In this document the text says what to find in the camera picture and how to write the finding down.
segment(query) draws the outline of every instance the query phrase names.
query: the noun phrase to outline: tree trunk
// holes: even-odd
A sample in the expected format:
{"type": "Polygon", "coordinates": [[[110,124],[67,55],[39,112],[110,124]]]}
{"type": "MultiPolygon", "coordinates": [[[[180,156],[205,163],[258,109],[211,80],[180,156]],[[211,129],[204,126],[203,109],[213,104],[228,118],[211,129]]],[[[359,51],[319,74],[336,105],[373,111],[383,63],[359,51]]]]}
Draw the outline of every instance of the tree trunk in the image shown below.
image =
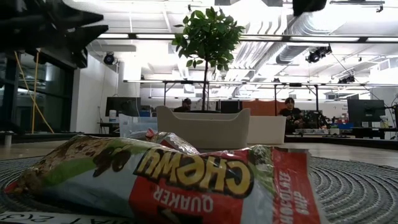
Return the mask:
{"type": "Polygon", "coordinates": [[[207,60],[205,60],[205,82],[203,83],[203,91],[202,91],[202,103],[201,103],[201,110],[205,110],[205,101],[206,101],[206,81],[207,81],[207,70],[209,69],[207,60]]]}

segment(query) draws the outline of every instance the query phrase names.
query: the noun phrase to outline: patterned rug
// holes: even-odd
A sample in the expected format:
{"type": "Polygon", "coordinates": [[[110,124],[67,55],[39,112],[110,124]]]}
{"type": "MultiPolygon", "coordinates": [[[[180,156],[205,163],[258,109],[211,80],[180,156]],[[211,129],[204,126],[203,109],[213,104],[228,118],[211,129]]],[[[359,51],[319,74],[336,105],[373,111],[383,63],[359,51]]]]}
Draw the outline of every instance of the patterned rug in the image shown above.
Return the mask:
{"type": "MultiPolygon", "coordinates": [[[[0,161],[0,213],[40,211],[105,215],[91,208],[32,195],[6,195],[4,188],[40,158],[0,161]]],[[[312,178],[331,223],[398,223],[398,169],[313,157],[312,178]]]]}

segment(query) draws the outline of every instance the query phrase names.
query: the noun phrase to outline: green leaves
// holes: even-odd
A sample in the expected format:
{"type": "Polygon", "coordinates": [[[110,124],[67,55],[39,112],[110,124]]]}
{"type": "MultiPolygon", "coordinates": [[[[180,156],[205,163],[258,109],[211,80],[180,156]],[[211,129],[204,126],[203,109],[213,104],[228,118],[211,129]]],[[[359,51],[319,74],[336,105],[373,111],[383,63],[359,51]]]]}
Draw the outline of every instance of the green leaves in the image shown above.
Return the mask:
{"type": "Polygon", "coordinates": [[[183,33],[175,35],[172,45],[176,46],[179,57],[190,58],[186,66],[195,68],[208,63],[209,68],[228,71],[228,65],[234,60],[232,51],[245,28],[238,26],[232,16],[213,7],[205,12],[196,10],[182,22],[174,26],[183,27],[183,33]]]}

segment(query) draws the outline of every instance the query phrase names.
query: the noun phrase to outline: person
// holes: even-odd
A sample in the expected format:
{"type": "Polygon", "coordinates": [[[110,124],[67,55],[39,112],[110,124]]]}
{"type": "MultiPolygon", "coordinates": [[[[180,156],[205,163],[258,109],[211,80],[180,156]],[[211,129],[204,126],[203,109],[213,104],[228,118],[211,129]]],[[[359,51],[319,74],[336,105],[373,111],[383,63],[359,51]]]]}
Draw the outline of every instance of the person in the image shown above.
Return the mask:
{"type": "Polygon", "coordinates": [[[182,101],[182,106],[175,108],[174,112],[188,112],[191,110],[191,99],[186,98],[182,101]]]}
{"type": "Polygon", "coordinates": [[[280,116],[286,117],[286,133],[293,133],[303,126],[303,113],[294,107],[294,99],[289,97],[285,100],[286,108],[279,111],[280,116]]]}

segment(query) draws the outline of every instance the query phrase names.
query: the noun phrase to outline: white wall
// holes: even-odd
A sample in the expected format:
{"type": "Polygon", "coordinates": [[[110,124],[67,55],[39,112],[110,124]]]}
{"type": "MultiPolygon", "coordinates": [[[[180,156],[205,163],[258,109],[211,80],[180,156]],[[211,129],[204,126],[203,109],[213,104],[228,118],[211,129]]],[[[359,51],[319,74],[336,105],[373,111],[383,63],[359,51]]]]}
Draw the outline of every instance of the white wall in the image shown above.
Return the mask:
{"type": "Polygon", "coordinates": [[[108,121],[106,99],[117,93],[118,74],[89,55],[88,67],[75,70],[74,76],[70,131],[98,133],[100,113],[108,121]]]}

